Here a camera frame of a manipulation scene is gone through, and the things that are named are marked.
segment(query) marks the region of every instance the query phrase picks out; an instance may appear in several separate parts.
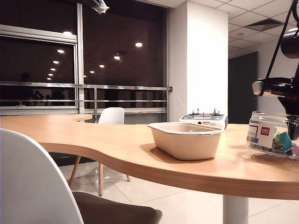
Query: white plastic chair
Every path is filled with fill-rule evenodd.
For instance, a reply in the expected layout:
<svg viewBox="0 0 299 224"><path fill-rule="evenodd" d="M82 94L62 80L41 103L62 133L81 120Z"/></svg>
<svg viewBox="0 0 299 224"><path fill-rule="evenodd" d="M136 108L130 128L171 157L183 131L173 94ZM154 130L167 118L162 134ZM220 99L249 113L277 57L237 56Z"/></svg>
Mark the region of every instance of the white plastic chair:
<svg viewBox="0 0 299 224"><path fill-rule="evenodd" d="M30 137L0 129L1 224L158 224L162 213L71 192L46 150Z"/></svg>
<svg viewBox="0 0 299 224"><path fill-rule="evenodd" d="M122 107L109 107L103 110L98 123L99 124L122 124L124 122L125 110ZM69 181L69 186L71 186L75 173L78 168L78 164L80 162L81 156L78 156L76 159L75 166L73 168L71 178ZM131 181L129 175L127 176L128 182ZM99 196L103 196L103 164L99 162Z"/></svg>
<svg viewBox="0 0 299 224"><path fill-rule="evenodd" d="M1 223L83 224L73 194L46 150L6 129L1 140Z"/></svg>

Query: beige plastic basin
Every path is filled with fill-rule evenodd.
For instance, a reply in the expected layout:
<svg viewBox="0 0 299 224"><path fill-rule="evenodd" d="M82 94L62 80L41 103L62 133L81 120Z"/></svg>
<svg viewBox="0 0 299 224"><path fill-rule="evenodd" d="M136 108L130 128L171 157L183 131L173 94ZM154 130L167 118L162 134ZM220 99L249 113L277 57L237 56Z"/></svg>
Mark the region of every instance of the beige plastic basin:
<svg viewBox="0 0 299 224"><path fill-rule="evenodd" d="M223 129L181 122L149 124L155 145L179 160L205 160L216 154Z"/></svg>

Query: chair seat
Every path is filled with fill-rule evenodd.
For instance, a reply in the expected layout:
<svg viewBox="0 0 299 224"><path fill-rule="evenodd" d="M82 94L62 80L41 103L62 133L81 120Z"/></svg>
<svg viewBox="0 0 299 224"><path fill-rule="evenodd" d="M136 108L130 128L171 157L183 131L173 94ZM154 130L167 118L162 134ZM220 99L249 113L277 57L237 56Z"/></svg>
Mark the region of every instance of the chair seat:
<svg viewBox="0 0 299 224"><path fill-rule="evenodd" d="M85 224L157 224L162 213L150 207L113 202L73 192Z"/></svg>

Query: jar label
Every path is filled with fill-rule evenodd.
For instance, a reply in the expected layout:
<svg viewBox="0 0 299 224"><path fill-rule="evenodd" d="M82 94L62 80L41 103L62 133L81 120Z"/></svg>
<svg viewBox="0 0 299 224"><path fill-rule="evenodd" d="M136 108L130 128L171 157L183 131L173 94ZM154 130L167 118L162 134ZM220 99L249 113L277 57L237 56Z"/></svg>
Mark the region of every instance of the jar label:
<svg viewBox="0 0 299 224"><path fill-rule="evenodd" d="M275 126L249 123L247 141L255 145L271 148L275 133Z"/></svg>

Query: air vent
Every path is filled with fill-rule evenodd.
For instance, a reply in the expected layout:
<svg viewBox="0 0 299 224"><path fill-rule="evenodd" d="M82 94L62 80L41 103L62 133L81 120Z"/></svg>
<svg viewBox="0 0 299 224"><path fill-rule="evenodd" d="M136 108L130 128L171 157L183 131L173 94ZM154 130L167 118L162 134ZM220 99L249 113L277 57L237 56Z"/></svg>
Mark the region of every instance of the air vent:
<svg viewBox="0 0 299 224"><path fill-rule="evenodd" d="M268 30L268 29L272 29L272 28L275 28L275 27L279 27L279 26L282 26L284 25L283 22L280 22L280 21L277 21L277 20L274 20L274 19L266 19L266 20L262 20L262 21L259 21L259 22L255 22L255 23L252 23L248 26L245 26L246 28L249 28L249 29L254 29L254 30L257 30L257 31L265 31L265 30Z"/></svg>

